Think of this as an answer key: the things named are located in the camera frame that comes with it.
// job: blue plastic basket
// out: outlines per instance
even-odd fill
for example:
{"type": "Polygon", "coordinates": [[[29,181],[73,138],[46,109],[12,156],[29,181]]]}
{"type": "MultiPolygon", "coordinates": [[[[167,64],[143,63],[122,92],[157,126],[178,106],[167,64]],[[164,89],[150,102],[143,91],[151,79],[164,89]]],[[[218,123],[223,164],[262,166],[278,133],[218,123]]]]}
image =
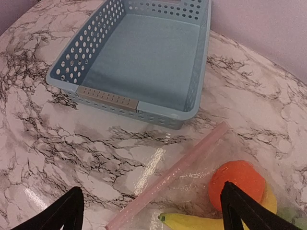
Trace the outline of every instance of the blue plastic basket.
{"type": "Polygon", "coordinates": [[[199,109],[211,0],[108,0],[47,74],[74,101],[172,129],[199,109]]]}

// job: green banana tip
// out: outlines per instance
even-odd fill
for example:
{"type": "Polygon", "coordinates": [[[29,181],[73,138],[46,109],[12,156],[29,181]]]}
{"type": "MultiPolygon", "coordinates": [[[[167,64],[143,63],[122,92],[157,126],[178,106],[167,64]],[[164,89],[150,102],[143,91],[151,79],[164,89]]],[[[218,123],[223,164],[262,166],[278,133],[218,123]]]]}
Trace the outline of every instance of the green banana tip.
{"type": "Polygon", "coordinates": [[[164,213],[161,213],[161,214],[158,216],[158,219],[159,219],[161,222],[164,222],[164,221],[165,221],[165,215],[164,215],[164,213]]]}

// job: marble surface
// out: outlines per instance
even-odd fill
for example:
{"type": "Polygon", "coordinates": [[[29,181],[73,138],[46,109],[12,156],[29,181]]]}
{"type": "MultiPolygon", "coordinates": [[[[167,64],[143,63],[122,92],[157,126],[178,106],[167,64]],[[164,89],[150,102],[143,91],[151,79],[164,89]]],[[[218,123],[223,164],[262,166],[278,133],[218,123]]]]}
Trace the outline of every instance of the marble surface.
{"type": "Polygon", "coordinates": [[[84,229],[103,229],[222,120],[307,210],[307,86],[230,39],[211,33],[201,107],[179,131],[76,104],[47,85],[48,68],[100,3],[42,0],[0,37],[0,229],[75,185],[84,229]]]}

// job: wall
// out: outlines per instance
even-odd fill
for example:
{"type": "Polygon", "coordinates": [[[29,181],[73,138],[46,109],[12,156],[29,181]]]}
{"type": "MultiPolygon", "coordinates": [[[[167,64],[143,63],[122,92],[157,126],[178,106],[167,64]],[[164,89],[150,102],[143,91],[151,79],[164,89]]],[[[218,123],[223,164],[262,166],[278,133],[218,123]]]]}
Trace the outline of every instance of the wall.
{"type": "Polygon", "coordinates": [[[212,29],[307,83],[306,0],[213,0],[212,29]]]}
{"type": "Polygon", "coordinates": [[[37,0],[0,0],[0,35],[35,3],[37,0]]]}

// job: yellow banana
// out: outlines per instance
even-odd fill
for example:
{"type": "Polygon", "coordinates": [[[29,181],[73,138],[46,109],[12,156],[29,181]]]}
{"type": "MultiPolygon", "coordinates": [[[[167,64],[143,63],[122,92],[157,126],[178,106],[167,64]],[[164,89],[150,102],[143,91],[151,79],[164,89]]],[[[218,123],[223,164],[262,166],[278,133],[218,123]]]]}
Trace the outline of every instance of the yellow banana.
{"type": "MultiPolygon", "coordinates": [[[[276,214],[277,200],[272,189],[266,183],[260,204],[276,214]]],[[[223,219],[201,218],[179,213],[162,213],[159,220],[173,230],[224,230],[223,219]]]]}

